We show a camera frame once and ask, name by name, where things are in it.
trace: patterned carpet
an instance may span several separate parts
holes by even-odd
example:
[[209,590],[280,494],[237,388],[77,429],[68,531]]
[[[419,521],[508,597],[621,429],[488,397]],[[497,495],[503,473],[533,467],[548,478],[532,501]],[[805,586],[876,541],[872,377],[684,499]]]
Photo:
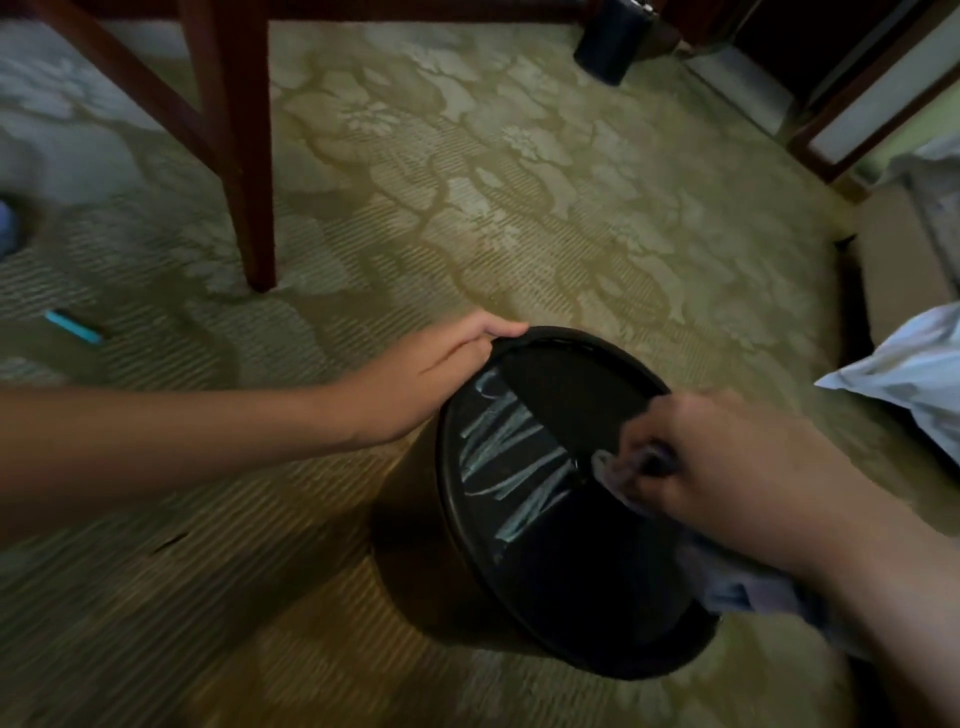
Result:
[[[117,30],[189,91],[173,25]],[[618,90],[572,29],[275,24],[281,283],[248,292],[217,180],[45,29],[0,26],[0,377],[136,389],[326,381],[483,305],[595,332],[674,387],[813,417],[936,525],[960,499],[836,361],[848,206],[676,61]],[[66,308],[99,348],[41,319]],[[407,444],[170,497],[0,553],[0,725],[846,725],[795,619],[726,619],[623,684],[443,647],[386,601],[366,514]],[[175,544],[163,547],[185,534]]]

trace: cloth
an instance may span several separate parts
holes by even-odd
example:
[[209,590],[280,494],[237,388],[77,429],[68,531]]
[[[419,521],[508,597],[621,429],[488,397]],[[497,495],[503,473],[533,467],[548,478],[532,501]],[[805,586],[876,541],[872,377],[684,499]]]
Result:
[[[611,467],[613,460],[609,452],[596,451],[591,459],[593,477],[638,516],[665,518],[633,497],[627,486],[636,478],[636,470],[615,471]],[[822,596],[782,571],[740,556],[685,526],[678,527],[682,536],[674,561],[690,593],[708,612],[794,614],[819,630],[833,646],[854,657],[869,659],[854,631]]]
[[910,410],[930,439],[960,463],[960,303],[931,308],[876,351],[817,386],[846,389]]

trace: chair leg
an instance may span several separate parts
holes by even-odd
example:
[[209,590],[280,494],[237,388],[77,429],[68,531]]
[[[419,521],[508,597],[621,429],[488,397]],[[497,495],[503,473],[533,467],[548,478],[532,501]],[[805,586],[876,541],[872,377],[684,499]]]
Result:
[[276,285],[266,0],[179,0],[237,246],[255,291]]

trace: chalk writing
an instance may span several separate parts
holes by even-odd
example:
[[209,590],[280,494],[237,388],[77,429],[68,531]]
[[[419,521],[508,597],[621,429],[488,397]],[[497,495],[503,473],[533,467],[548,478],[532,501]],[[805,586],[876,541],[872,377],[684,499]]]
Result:
[[[467,481],[488,463],[519,443],[545,431],[543,425],[534,418],[533,413],[498,377],[496,369],[480,376],[474,388],[485,400],[491,400],[491,403],[460,433],[460,437],[465,441],[460,452],[461,477],[465,486]],[[540,516],[569,495],[568,490],[561,491],[561,486],[566,476],[573,472],[573,463],[566,450],[552,438],[545,442],[551,449],[546,453],[539,449],[542,454],[529,465],[493,485],[480,490],[467,491],[468,496],[490,496],[496,500],[503,500],[526,484],[549,463],[563,459],[559,467],[549,473],[502,523],[494,536],[498,541],[505,544],[512,543]]]

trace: blue marker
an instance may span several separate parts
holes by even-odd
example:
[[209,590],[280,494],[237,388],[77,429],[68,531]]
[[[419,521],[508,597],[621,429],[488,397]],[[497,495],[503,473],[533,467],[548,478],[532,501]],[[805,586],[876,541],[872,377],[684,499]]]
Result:
[[60,328],[69,331],[74,336],[79,336],[87,344],[103,344],[104,336],[98,331],[94,331],[92,328],[86,327],[83,324],[74,321],[66,314],[60,311],[47,311],[43,314],[43,318],[49,321],[51,324],[55,324]]

